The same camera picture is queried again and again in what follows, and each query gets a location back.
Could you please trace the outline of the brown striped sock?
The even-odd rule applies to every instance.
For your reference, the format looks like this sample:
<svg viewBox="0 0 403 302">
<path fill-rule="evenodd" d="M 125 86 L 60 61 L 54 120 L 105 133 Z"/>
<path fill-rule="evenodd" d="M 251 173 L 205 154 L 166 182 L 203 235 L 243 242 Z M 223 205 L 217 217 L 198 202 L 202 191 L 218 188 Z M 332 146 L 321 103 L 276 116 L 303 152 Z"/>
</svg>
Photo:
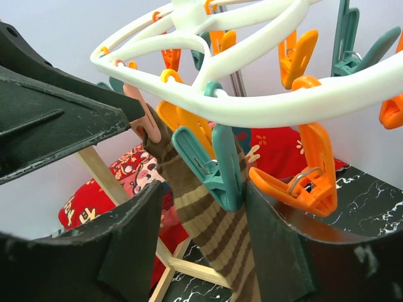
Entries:
<svg viewBox="0 0 403 302">
<path fill-rule="evenodd" d="M 186 165 L 173 145 L 161 141 L 146 149 L 173 190 L 179 219 L 232 290 L 232 301 L 260 301 L 246 211 L 225 211 Z"/>
<path fill-rule="evenodd" d="M 162 174 L 163 165 L 172 161 L 177 155 L 177 151 L 172 144 L 172 134 L 171 129 L 163 122 L 156 111 L 151 107 L 151 105 L 147 105 L 156 125 L 161 134 L 161 139 L 159 142 L 154 143 L 148 136 L 145 134 L 143 138 L 142 145 L 144 149 L 151 154 L 157 160 L 157 171 Z"/>
</svg>

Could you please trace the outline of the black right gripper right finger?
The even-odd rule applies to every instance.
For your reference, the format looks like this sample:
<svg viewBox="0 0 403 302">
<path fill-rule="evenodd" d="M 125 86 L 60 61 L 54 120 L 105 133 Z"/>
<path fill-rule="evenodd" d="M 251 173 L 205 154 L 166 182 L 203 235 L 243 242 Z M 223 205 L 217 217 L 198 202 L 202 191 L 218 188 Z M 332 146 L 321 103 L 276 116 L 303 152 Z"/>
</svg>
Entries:
<svg viewBox="0 0 403 302">
<path fill-rule="evenodd" d="M 402 232 L 364 237 L 246 187 L 263 301 L 401 301 Z"/>
</svg>

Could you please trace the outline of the pink clothes peg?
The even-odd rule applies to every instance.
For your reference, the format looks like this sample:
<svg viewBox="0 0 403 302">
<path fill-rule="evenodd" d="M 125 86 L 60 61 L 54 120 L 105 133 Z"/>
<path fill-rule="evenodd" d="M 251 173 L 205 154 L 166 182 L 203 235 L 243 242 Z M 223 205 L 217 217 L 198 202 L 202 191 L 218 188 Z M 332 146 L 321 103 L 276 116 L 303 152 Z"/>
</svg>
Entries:
<svg viewBox="0 0 403 302">
<path fill-rule="evenodd" d="M 161 141 L 160 130 L 140 91 L 136 87 L 126 83 L 123 85 L 123 91 L 126 96 L 137 99 L 144 110 L 144 115 L 142 117 L 130 122 L 132 130 L 140 138 L 144 138 L 145 134 L 147 134 L 147 137 L 151 142 L 159 143 Z"/>
</svg>

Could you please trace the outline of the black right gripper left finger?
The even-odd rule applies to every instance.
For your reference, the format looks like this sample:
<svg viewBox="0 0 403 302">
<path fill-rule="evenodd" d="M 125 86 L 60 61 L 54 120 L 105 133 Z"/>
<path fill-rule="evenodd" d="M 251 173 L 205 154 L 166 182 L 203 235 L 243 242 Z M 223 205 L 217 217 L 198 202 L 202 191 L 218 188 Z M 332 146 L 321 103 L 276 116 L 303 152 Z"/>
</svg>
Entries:
<svg viewBox="0 0 403 302">
<path fill-rule="evenodd" d="M 163 190 L 132 199 L 55 238 L 1 234 L 2 301 L 147 301 Z"/>
</svg>

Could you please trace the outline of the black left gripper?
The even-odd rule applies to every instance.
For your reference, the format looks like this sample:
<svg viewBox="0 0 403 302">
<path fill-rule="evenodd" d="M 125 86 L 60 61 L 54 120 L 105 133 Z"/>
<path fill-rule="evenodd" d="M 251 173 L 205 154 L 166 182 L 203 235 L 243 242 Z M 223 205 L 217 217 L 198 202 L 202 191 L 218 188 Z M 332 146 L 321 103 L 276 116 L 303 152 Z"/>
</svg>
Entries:
<svg viewBox="0 0 403 302">
<path fill-rule="evenodd" d="M 96 145 L 144 115 L 139 101 L 70 75 L 1 23 L 1 183 Z"/>
</svg>

